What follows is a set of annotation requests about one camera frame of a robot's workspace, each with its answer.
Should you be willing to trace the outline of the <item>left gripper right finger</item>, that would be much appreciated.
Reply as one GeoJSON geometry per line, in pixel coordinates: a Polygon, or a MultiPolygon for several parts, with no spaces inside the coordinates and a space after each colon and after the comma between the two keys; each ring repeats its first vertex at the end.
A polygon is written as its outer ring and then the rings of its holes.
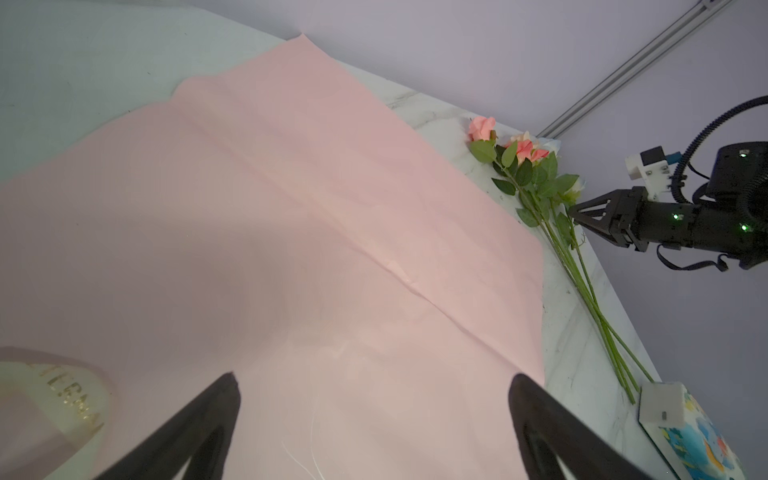
{"type": "Polygon", "coordinates": [[[508,404],[520,456],[530,479],[646,479],[539,384],[517,374],[508,404]]]}

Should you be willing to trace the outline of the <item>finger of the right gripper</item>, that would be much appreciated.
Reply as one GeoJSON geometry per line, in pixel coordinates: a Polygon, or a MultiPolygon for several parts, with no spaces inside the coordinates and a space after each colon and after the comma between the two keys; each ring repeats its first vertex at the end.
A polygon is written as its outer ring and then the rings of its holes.
{"type": "Polygon", "coordinates": [[[647,196],[644,187],[617,189],[573,205],[567,213],[577,225],[612,245],[645,252],[648,241],[639,237],[638,218],[647,196]]]}

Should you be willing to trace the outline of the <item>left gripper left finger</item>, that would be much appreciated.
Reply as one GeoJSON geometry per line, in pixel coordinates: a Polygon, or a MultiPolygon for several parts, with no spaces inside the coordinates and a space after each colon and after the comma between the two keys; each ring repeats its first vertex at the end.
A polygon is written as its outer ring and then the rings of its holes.
{"type": "Polygon", "coordinates": [[[240,405],[235,375],[220,376],[99,478],[222,478],[240,405]]]}

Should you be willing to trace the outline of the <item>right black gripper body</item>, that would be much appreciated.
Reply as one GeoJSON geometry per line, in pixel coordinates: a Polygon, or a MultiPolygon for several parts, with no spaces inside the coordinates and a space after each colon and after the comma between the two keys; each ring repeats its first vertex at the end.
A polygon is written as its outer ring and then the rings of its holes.
{"type": "Polygon", "coordinates": [[[715,260],[679,266],[661,253],[659,260],[672,270],[692,271],[713,266],[725,271],[725,260],[750,268],[750,225],[734,206],[717,201],[697,203],[664,203],[663,193],[671,191],[674,170],[682,159],[679,153],[667,155],[660,147],[634,154],[625,159],[632,180],[643,182],[623,200],[623,236],[638,251],[650,243],[659,249],[696,249],[715,252],[715,260]]]}

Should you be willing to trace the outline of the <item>pink purple wrapping paper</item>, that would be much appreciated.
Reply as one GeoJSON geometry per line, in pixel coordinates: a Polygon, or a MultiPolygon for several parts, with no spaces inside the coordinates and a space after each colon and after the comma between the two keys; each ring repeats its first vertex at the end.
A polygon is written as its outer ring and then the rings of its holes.
{"type": "Polygon", "coordinates": [[[94,475],[231,372],[228,479],[521,479],[541,295],[529,231],[305,37],[1,188],[1,348],[110,382],[94,475]]]}

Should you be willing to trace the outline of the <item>white fake rose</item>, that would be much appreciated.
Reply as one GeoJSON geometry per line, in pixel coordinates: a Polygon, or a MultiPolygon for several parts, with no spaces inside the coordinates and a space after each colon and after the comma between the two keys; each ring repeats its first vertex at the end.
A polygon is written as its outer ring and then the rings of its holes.
{"type": "Polygon", "coordinates": [[[583,179],[573,173],[561,173],[559,169],[559,143],[546,141],[533,143],[533,185],[536,205],[542,219],[545,219],[559,236],[561,245],[569,250],[578,250],[586,241],[579,233],[568,209],[575,206],[584,190],[583,179]]]}

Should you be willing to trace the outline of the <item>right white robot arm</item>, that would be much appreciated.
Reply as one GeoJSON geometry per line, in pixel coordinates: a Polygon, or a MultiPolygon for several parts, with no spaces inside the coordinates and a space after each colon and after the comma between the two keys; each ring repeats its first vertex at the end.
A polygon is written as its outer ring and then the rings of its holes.
{"type": "Polygon", "coordinates": [[[739,114],[764,106],[760,96],[743,102],[710,122],[684,152],[655,147],[630,156],[625,164],[637,181],[568,208],[575,223],[609,243],[644,252],[693,249],[716,253],[714,260],[689,265],[695,271],[728,269],[735,260],[749,270],[767,260],[767,144],[726,145],[717,152],[711,174],[692,197],[683,188],[691,159],[704,141],[739,114]]]}

